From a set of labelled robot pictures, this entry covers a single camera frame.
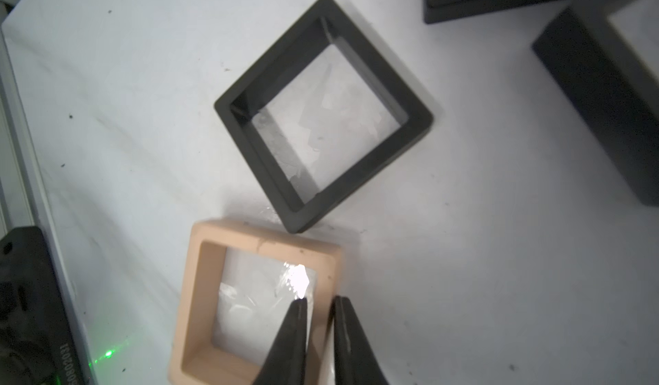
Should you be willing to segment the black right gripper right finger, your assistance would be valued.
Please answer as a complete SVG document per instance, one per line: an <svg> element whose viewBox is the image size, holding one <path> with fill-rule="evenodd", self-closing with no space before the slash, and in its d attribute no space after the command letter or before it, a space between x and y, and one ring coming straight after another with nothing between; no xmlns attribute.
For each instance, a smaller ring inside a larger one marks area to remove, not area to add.
<svg viewBox="0 0 659 385"><path fill-rule="evenodd" d="M388 385L350 299L336 296L332 311L335 384Z"/></svg>

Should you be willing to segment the beige brooch box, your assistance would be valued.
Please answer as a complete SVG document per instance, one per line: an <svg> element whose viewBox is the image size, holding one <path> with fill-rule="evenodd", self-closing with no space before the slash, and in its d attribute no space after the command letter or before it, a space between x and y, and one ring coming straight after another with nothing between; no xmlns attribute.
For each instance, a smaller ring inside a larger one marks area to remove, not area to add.
<svg viewBox="0 0 659 385"><path fill-rule="evenodd" d="M257 378L259 366L211 343L229 248L315 271L317 284L313 293L305 383L318 383L331 303L342 271L341 247L230 219L201 221L192 227L168 369L169 381L173 384L251 384Z"/></svg>

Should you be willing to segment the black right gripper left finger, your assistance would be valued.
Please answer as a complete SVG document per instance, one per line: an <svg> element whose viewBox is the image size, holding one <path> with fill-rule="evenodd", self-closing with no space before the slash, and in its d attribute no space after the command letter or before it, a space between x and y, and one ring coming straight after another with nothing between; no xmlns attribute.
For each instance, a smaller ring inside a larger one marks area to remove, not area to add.
<svg viewBox="0 0 659 385"><path fill-rule="evenodd" d="M253 385L302 385L307 356L307 299L293 301Z"/></svg>

